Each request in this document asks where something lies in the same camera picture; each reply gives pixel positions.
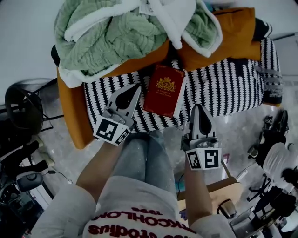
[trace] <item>person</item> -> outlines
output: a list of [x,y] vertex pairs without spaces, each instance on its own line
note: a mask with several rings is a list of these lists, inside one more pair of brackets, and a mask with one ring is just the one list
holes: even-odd
[[131,134],[123,147],[105,142],[76,185],[60,189],[32,238],[235,237],[223,215],[212,215],[203,172],[192,171],[187,161],[185,187],[189,227],[178,221],[174,174],[161,132]]
[[298,165],[297,148],[292,143],[285,147],[287,123],[288,113],[286,110],[281,111],[275,125],[261,133],[260,143],[256,148],[258,154],[254,158],[281,189],[287,188],[289,183],[297,186],[298,179],[295,173]]

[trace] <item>leg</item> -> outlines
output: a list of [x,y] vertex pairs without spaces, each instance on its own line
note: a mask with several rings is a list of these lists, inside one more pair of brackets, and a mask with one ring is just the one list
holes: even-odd
[[19,164],[27,158],[29,155],[31,155],[36,149],[38,149],[39,143],[38,141],[34,141],[31,144],[16,150],[12,154],[8,155],[3,161],[2,164],[8,168],[13,169],[14,167],[19,166]]
[[173,168],[160,131],[150,133],[145,182],[177,196]]
[[18,132],[9,119],[0,121],[0,132],[0,157],[10,153],[24,144],[29,143],[31,139],[31,135]]
[[26,166],[26,167],[18,167],[15,171],[14,174],[17,176],[18,174],[29,172],[29,171],[35,171],[35,172],[41,172],[44,171],[45,169],[48,168],[48,165],[45,160],[31,166]]
[[145,181],[148,135],[131,134],[124,143],[112,176],[124,176]]

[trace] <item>white fleece blanket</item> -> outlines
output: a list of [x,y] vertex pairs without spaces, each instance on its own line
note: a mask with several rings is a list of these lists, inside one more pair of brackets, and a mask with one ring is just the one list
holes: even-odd
[[[66,41],[76,42],[95,24],[104,21],[109,17],[122,15],[134,10],[143,4],[141,1],[143,0],[122,0],[122,3],[113,7],[106,7],[92,12],[75,22],[69,29],[67,29],[65,31],[64,38]],[[160,21],[175,49],[182,48],[181,39],[184,39],[185,42],[187,42],[187,44],[189,44],[196,52],[208,58],[221,44],[223,35],[220,24],[217,18],[207,9],[202,0],[148,0],[148,3],[148,7],[151,8],[152,15],[155,15]],[[213,44],[211,44],[209,48],[203,48],[198,45],[185,30],[195,13],[197,4],[199,4],[206,12],[217,28],[217,37],[214,39]],[[86,76],[79,70],[67,70],[61,67],[59,67],[59,73],[66,85],[73,88],[80,86],[82,82],[88,83],[95,81],[110,73],[118,66],[119,65],[113,65],[93,76]]]

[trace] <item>white plastic object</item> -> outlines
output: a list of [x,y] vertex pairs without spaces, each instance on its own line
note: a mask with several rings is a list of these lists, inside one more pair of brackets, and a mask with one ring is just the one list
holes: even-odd
[[221,148],[196,148],[185,153],[191,170],[210,170],[221,167]]
[[96,138],[102,139],[115,146],[119,146],[129,134],[130,129],[127,125],[103,116],[99,116],[97,119],[93,133]]

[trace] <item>gray pants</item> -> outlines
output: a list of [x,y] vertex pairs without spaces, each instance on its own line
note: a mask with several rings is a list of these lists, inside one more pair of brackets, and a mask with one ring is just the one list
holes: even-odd
[[137,179],[171,192],[176,197],[173,168],[160,131],[129,135],[112,176]]

